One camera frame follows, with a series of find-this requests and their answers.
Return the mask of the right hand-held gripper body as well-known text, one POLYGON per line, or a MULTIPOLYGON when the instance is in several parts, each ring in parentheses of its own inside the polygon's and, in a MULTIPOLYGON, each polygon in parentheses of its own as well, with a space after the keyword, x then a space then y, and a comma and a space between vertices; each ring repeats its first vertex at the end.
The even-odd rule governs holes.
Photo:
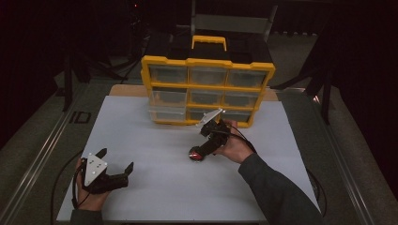
POLYGON ((202 119, 196 124, 200 128, 200 134, 207 138, 207 141, 217 145, 217 149, 225 145, 228 141, 230 128, 220 120, 216 121, 216 117, 223 113, 223 109, 217 109, 212 112, 205 112, 202 119))

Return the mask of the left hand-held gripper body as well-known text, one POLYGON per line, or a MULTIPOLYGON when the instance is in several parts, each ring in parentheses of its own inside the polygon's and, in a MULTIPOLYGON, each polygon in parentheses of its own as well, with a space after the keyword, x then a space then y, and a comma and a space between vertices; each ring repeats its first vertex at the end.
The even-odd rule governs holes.
POLYGON ((124 173, 108 175, 106 173, 108 163, 103 158, 96 157, 96 155, 89 154, 83 166, 83 189, 90 194, 101 194, 126 188, 129 184, 129 176, 124 173))

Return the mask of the red round disc black rim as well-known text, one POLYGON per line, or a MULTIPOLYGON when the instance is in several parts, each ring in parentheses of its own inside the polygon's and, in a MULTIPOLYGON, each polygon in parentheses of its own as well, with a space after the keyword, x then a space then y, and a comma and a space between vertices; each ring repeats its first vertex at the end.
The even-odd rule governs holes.
POLYGON ((190 158, 190 160, 192 160, 192 161, 195 161, 195 162, 200 162, 200 161, 202 161, 204 158, 199 154, 199 153, 197 153, 195 150, 191 150, 190 152, 189 152, 189 158, 190 158))

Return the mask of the white table cover sheet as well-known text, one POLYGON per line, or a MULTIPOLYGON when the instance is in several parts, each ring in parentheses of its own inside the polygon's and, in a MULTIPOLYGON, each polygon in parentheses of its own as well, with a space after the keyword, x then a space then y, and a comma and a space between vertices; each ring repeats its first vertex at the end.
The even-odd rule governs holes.
MULTIPOLYGON (((243 223, 265 221, 253 193, 223 156, 189 159, 207 139, 196 126, 168 126, 149 118, 147 97, 107 96, 83 157, 107 148, 108 174, 133 161, 128 187, 112 191, 102 214, 112 222, 243 223)), ((239 129, 258 155, 294 182, 319 206, 280 101, 263 101, 254 124, 239 129)))

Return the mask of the person's right hand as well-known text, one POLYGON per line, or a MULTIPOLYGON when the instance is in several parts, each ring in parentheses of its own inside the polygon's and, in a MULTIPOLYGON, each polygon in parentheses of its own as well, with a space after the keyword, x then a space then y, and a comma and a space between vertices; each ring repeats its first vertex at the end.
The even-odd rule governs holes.
POLYGON ((235 163, 241 164, 248 156, 253 154, 253 150, 237 130, 237 121, 225 120, 224 123, 230 128, 231 135, 227 143, 219 147, 214 155, 222 155, 235 163))

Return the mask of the person's left hand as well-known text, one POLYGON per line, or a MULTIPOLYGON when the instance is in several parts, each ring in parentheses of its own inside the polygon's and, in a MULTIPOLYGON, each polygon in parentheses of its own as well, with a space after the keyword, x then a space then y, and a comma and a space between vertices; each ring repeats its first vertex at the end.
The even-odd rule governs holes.
POLYGON ((86 211, 101 211, 105 204, 110 191, 101 194, 90 194, 83 189, 82 185, 82 172, 81 172, 82 160, 77 159, 76 163, 76 187, 77 187, 77 205, 78 209, 86 211))

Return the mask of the black tripod stand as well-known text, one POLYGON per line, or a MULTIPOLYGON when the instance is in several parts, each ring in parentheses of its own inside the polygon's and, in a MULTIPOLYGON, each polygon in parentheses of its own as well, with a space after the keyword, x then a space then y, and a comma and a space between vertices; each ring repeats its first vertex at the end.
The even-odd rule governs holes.
POLYGON ((319 91, 323 90, 321 99, 320 114, 323 121, 329 124, 329 104, 331 92, 331 60, 332 52, 328 45, 328 38, 323 30, 318 36, 317 41, 310 50, 299 73, 294 78, 282 82, 281 84, 271 86, 271 89, 284 90, 291 87, 293 84, 301 82, 310 78, 309 84, 306 86, 304 93, 308 97, 315 98, 318 96, 319 91))
POLYGON ((58 89, 64 98, 64 112, 70 108, 73 101, 72 72, 76 72, 77 78, 84 80, 85 83, 90 81, 90 75, 84 70, 86 66, 97 69, 114 80, 125 81, 125 78, 112 72, 80 50, 76 48, 66 49, 64 54, 64 87, 58 89))

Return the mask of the aluminium floor rail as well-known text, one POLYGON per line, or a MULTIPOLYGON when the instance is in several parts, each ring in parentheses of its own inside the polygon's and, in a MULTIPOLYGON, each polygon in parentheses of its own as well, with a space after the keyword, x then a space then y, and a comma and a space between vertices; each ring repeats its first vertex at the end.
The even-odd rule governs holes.
POLYGON ((356 211, 357 217, 360 221, 361 225, 375 225, 374 219, 371 216, 368 207, 363 200, 363 197, 360 193, 359 186, 357 185, 352 172, 349 170, 347 162, 344 158, 342 149, 338 144, 336 137, 330 127, 324 121, 323 117, 320 115, 321 113, 321 103, 319 101, 318 96, 309 97, 312 108, 315 113, 315 118, 320 124, 320 127, 323 129, 323 132, 326 134, 327 140, 331 147, 331 154, 334 158, 336 167, 339 171, 339 174, 344 183, 344 187, 349 196, 349 199, 356 211))
POLYGON ((0 225, 56 224, 95 116, 90 88, 77 85, 66 112, 50 97, 0 150, 0 225))

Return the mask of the yellow black drawer organizer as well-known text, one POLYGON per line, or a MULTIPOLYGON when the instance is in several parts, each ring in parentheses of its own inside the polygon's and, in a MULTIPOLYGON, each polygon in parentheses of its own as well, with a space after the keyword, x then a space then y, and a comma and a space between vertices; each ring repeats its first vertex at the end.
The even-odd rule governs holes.
POLYGON ((255 38, 152 36, 141 64, 149 107, 186 109, 184 122, 152 121, 181 126, 223 109, 217 120, 250 127, 276 70, 267 43, 255 38))

